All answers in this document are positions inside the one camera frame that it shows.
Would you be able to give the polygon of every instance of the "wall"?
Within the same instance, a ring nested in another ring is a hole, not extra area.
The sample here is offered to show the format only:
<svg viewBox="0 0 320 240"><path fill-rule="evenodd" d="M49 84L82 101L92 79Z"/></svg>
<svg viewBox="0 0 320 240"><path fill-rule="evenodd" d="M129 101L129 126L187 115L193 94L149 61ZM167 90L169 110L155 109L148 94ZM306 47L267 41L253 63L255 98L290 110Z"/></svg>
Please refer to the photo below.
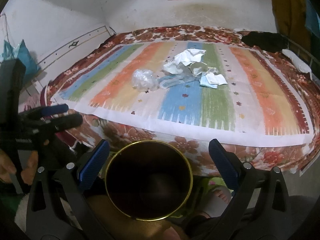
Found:
<svg viewBox="0 0 320 240"><path fill-rule="evenodd" d="M194 24L276 32L271 0L101 0L117 32Z"/></svg>
<svg viewBox="0 0 320 240"><path fill-rule="evenodd" d="M50 52L84 33L105 25L99 0L9 0L7 16L9 41L22 39L37 62ZM7 39L5 19L0 19L0 52Z"/></svg>

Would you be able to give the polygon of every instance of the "silver screw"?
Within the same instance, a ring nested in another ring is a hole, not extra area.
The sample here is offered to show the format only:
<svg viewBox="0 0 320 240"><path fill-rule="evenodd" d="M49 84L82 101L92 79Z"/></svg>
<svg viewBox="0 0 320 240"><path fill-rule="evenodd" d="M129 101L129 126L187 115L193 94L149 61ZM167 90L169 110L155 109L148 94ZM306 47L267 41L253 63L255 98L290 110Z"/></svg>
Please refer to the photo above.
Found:
<svg viewBox="0 0 320 240"><path fill-rule="evenodd" d="M39 172L39 173L41 173L41 172L43 172L43 171L44 171L44 167L41 166L41 167L38 168L38 172Z"/></svg>
<svg viewBox="0 0 320 240"><path fill-rule="evenodd" d="M74 166L75 166L74 163L68 163L66 167L67 167L68 170L71 170L71 169L74 168Z"/></svg>
<svg viewBox="0 0 320 240"><path fill-rule="evenodd" d="M243 164L244 168L246 168L247 170L251 169L252 165L250 163L244 163Z"/></svg>
<svg viewBox="0 0 320 240"><path fill-rule="evenodd" d="M273 168L273 171L274 171L275 173L280 173L281 170L280 170L279 167L274 167L274 168Z"/></svg>

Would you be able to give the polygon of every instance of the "blue gripper pad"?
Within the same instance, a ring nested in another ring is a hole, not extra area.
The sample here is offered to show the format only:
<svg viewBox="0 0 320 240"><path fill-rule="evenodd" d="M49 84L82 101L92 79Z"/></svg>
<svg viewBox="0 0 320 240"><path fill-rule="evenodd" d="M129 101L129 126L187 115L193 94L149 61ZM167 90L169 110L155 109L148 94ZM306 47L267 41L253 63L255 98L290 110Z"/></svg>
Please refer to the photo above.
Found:
<svg viewBox="0 0 320 240"><path fill-rule="evenodd" d="M91 188L101 168L106 162L109 152L109 143L106 140L101 140L93 151L88 153L91 156L81 157L81 161L86 158L88 159L87 161L83 161L84 164L79 168L80 171L78 170L78 189L81 193Z"/></svg>
<svg viewBox="0 0 320 240"><path fill-rule="evenodd" d="M227 157L227 152L217 139L209 143L209 155L220 172L229 189L237 191L239 188L238 172Z"/></svg>

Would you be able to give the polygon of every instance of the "teal plastic bag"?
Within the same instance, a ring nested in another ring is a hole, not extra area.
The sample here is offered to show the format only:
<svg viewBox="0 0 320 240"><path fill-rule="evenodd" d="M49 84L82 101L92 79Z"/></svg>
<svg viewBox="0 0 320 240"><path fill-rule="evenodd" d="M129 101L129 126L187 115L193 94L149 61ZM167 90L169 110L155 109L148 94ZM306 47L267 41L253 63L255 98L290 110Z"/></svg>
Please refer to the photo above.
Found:
<svg viewBox="0 0 320 240"><path fill-rule="evenodd" d="M34 78L40 67L31 57L24 40L22 40L22 42L16 48L13 48L9 42L4 41L4 49L1 60L4 61L14 58L20 59L21 62L26 66L26 73L23 79L23 84L25 85Z"/></svg>

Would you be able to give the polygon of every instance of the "bed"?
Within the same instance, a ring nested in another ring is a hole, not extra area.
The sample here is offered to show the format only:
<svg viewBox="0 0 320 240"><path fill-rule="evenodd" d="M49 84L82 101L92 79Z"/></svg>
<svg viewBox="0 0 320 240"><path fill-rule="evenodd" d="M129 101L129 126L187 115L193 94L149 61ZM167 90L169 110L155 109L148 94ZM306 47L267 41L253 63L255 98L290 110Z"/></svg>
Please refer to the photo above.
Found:
<svg viewBox="0 0 320 240"><path fill-rule="evenodd" d="M179 149L195 175L219 175L208 154L223 147L258 169L296 172L320 149L320 90L281 53L241 42L247 31L193 25L147 28L114 35L50 82L42 105L67 103L84 123L60 135L95 146L107 139L113 151L140 140L161 140ZM156 91L132 88L136 69L168 78L162 66L187 48L205 49L202 61L228 84L218 89L198 81Z"/></svg>

